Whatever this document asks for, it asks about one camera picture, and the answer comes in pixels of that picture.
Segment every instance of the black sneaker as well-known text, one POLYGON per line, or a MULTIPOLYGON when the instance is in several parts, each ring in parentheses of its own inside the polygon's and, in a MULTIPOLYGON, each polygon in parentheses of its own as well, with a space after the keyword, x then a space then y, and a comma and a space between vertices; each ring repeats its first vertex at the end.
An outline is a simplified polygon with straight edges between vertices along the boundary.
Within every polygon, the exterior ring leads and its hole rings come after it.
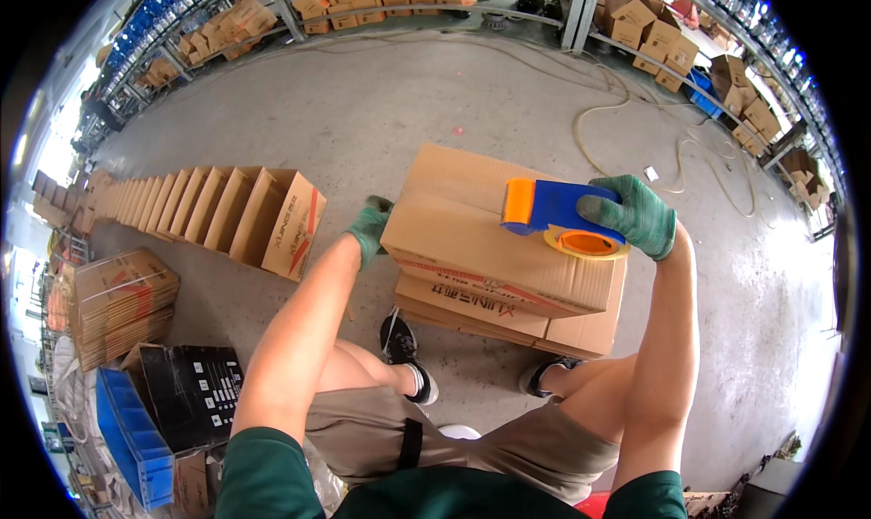
POLYGON ((407 364, 415 373, 420 391, 406 398, 415 404, 428 406, 438 398, 438 385, 421 363, 417 361, 417 339, 405 321, 399 318, 399 308, 394 307, 382 323, 380 332, 382 357, 390 365, 407 364))
POLYGON ((518 385, 520 387, 520 392, 530 394, 532 396, 538 396, 539 398, 547 398, 553 393, 550 393, 546 390, 541 390, 541 387, 539 387, 542 375, 544 375, 544 370, 557 364, 571 370, 573 367, 577 367, 581 362, 583 361, 580 361, 579 359, 573 359, 568 356, 555 356, 550 361, 544 362, 539 366, 533 366, 530 369, 526 370, 524 374, 520 376, 520 381, 518 385))

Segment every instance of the blue storage crate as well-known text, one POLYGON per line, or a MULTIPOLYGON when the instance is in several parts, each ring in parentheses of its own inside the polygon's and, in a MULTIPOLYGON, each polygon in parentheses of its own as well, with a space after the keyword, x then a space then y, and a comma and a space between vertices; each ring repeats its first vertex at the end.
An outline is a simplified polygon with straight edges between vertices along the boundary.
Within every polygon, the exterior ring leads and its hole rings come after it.
MULTIPOLYGON (((699 88, 703 89, 714 99, 719 101, 719 96, 717 95, 717 91, 713 89, 711 79, 704 73, 696 69, 690 69, 690 74, 687 75, 686 78, 690 79, 695 84, 698 84, 699 88)), ((704 111, 707 116, 716 120, 721 114, 723 114, 722 109, 708 101, 708 99, 702 96, 698 91, 691 88, 689 84, 684 84, 684 90, 686 90, 686 96, 690 98, 690 103, 695 103, 696 106, 704 111)))
POLYGON ((175 459, 127 372, 97 371, 97 425, 115 463, 146 511, 172 503, 175 459))

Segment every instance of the khaki shorts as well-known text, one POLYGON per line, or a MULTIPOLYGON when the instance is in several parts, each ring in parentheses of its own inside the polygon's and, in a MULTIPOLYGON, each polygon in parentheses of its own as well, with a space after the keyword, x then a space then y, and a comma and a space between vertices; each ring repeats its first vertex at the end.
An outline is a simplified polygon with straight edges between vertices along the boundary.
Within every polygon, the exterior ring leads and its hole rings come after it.
POLYGON ((619 445, 584 430, 547 403, 478 440, 442 436, 416 405, 391 387, 314 395, 306 437, 350 488, 396 471, 405 420, 423 425, 418 467, 462 466, 510 475, 560 500, 586 498, 591 483, 617 463, 619 445))

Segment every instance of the glove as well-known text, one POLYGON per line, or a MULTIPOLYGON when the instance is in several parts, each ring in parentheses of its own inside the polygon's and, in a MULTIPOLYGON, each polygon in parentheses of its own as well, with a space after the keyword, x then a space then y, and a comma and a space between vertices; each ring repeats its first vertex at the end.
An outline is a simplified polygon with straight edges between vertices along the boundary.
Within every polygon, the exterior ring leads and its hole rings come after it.
POLYGON ((376 254, 387 254, 381 246, 381 235, 392 210, 393 202, 389 199, 369 196, 366 198, 366 207, 357 215, 357 220, 345 230, 360 242, 361 271, 376 254))
POLYGON ((622 204, 598 196, 581 196, 577 214, 595 224, 621 233, 655 262, 671 252, 678 224, 678 212, 669 208, 637 176, 621 175, 594 178, 592 186, 613 190, 622 204))

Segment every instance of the concrete floor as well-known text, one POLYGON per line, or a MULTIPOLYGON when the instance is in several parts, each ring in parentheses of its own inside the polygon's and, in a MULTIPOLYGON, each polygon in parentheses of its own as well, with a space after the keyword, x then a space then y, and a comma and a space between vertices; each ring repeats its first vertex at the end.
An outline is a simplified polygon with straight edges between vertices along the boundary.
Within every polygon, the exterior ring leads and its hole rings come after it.
MULTIPOLYGON (((507 41, 488 44, 598 89, 467 44, 357 42, 330 49, 363 49, 346 54, 280 50, 249 56, 246 64, 239 60, 162 98, 110 137, 97 160, 122 179, 192 165, 298 168, 328 199, 313 259, 354 219, 368 194, 396 198, 424 142, 575 182, 597 176, 572 139, 572 118, 621 98, 531 50, 507 41), (462 135, 455 128, 463 128, 462 135)), ((609 63, 615 61, 611 56, 609 63)), ((673 100, 646 74, 622 67, 660 98, 673 100)), ((690 108, 672 112, 701 122, 690 108)), ((712 145, 722 146, 728 138, 711 124, 695 132, 712 145)), ((596 113, 582 136, 612 174, 640 175, 653 165, 662 177, 657 185, 677 181, 675 148, 687 134, 654 108, 632 103, 596 113)), ((751 198, 739 161, 730 162, 729 171, 724 160, 713 158, 726 188, 748 211, 751 198)), ((807 227, 790 196, 768 176, 754 181, 762 211, 776 230, 732 208, 696 145, 684 147, 684 172, 686 191, 662 196, 696 241, 699 261, 701 370, 686 434, 684 483, 694 490, 724 490, 793 429, 810 443, 838 347, 825 332, 833 327, 832 244, 807 241, 807 227)), ((98 256, 140 245, 182 279, 166 342, 232 345, 243 365, 296 288, 197 245, 165 243, 117 224, 95 226, 98 256)), ((376 351, 376 331, 390 310, 397 274, 396 265, 382 257, 360 275, 351 299, 355 320, 343 321, 341 338, 376 351)), ((653 274, 654 264, 634 251, 614 356, 638 348, 653 274)), ((487 432, 540 404, 518 394, 517 375, 540 361, 541 353, 426 326, 416 332, 421 361, 441 388, 440 401, 426 408, 435 423, 487 432)), ((613 470, 595 489, 608 489, 612 476, 613 470)))

